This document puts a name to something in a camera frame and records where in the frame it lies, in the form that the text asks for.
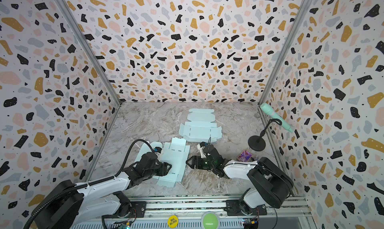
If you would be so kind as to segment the mint paper box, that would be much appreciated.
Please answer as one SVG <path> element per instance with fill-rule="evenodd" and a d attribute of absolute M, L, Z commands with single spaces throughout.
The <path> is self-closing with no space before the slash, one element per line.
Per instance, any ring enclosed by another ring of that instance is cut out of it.
<path fill-rule="evenodd" d="M 172 165 L 172 168 L 166 176 L 153 176 L 157 180 L 157 185 L 173 188 L 176 183 L 183 179 L 186 169 L 186 160 L 190 152 L 190 146 L 185 139 L 172 138 L 171 143 L 151 142 L 151 147 L 162 149 L 158 155 L 160 162 L 166 162 Z"/>

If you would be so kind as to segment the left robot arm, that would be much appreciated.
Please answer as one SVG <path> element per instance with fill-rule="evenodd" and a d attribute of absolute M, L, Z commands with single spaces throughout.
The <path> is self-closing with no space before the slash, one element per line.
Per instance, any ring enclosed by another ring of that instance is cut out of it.
<path fill-rule="evenodd" d="M 69 229 L 98 217 L 143 218 L 146 203 L 132 202 L 124 192 L 152 177 L 166 176 L 171 169 L 148 152 L 117 176 L 77 184 L 63 181 L 33 210 L 25 228 L 36 223 L 39 229 Z"/>

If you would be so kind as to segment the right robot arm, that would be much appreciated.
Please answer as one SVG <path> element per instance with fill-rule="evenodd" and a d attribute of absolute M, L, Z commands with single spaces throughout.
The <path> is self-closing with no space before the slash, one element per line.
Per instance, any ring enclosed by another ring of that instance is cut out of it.
<path fill-rule="evenodd" d="M 225 211 L 229 216 L 251 216 L 261 213 L 262 206 L 279 209 L 291 195 L 293 181 L 270 159 L 237 162 L 224 159 L 212 144 L 199 144 L 204 157 L 192 156 L 186 160 L 191 169 L 205 170 L 219 178 L 244 179 L 254 188 L 247 189 L 238 200 L 227 200 Z"/>

